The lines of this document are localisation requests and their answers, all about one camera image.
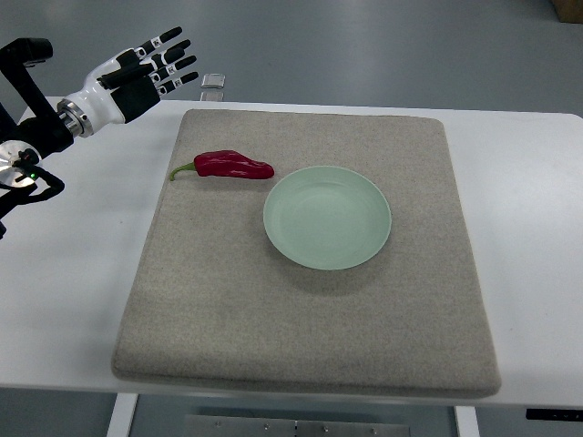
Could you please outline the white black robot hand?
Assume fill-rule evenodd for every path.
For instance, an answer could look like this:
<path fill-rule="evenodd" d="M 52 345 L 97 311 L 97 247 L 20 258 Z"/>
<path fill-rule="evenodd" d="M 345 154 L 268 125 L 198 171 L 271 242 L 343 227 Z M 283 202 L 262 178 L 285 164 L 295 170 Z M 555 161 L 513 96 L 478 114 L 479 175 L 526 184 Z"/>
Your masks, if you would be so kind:
<path fill-rule="evenodd" d="M 136 53 L 151 54 L 182 31 L 177 26 L 150 38 L 136 47 Z M 139 59 L 134 50 L 127 50 L 96 67 L 87 75 L 84 87 L 66 97 L 69 131 L 98 132 L 109 124 L 128 124 L 159 103 L 159 96 L 197 79 L 199 73 L 191 72 L 158 86 L 152 82 L 167 79 L 194 64 L 194 55 L 183 58 L 190 45 L 191 41 L 185 39 L 144 59 Z"/>

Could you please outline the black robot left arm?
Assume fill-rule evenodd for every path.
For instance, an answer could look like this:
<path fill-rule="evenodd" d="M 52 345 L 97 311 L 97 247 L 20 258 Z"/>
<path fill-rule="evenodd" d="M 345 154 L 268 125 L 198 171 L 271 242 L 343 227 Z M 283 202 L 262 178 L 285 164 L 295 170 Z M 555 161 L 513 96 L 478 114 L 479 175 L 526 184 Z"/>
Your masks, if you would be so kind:
<path fill-rule="evenodd" d="M 64 182 L 42 167 L 78 137 L 91 137 L 108 125 L 128 124 L 198 73 L 177 76 L 197 58 L 188 54 L 181 27 L 128 48 L 92 70 L 83 87 L 52 106 L 29 68 L 53 55 L 44 38 L 17 38 L 1 49 L 1 72 L 33 115 L 21 122 L 1 112 L 1 214 L 60 194 Z"/>

